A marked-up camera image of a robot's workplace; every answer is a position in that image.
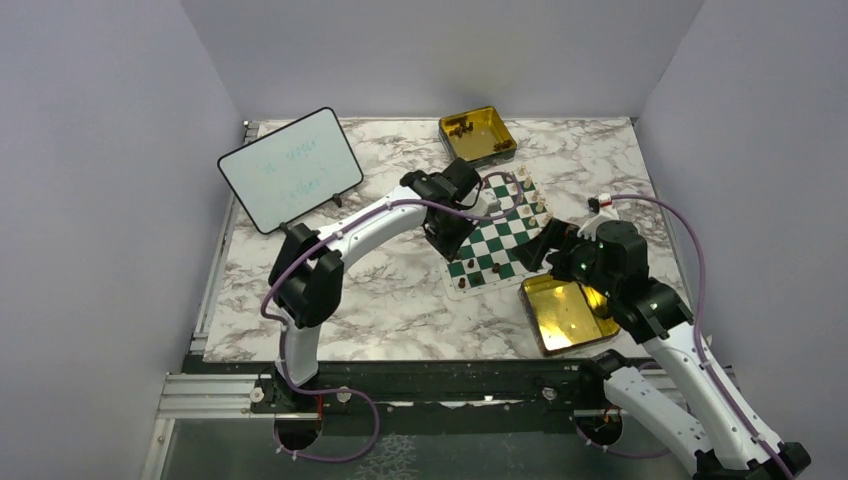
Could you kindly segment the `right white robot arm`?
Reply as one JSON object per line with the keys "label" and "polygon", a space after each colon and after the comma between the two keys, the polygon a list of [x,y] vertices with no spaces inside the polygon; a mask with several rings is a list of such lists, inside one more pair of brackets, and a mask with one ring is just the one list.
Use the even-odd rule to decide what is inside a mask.
{"label": "right white robot arm", "polygon": [[623,408],[661,440],[695,479],[794,479],[812,463],[755,414],[697,332],[677,292],[651,277],[645,238],[630,222],[601,223],[583,237],[574,224],[550,221],[512,248],[522,266],[544,262],[556,280],[603,295],[609,316],[642,345],[674,382],[680,407],[649,385],[621,354],[608,350],[581,368],[579,398]]}

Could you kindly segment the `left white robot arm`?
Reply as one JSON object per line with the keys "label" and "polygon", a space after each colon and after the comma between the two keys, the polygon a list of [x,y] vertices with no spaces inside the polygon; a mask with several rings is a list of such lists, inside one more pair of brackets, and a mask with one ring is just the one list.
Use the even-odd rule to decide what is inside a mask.
{"label": "left white robot arm", "polygon": [[276,361],[282,378],[275,393],[285,407],[298,411],[313,401],[321,326],[341,303],[346,272],[415,229],[443,258],[453,258],[477,223],[500,207],[483,184],[473,167],[455,160],[441,172],[406,173],[388,193],[343,220],[319,229],[284,227],[260,314],[282,325]]}

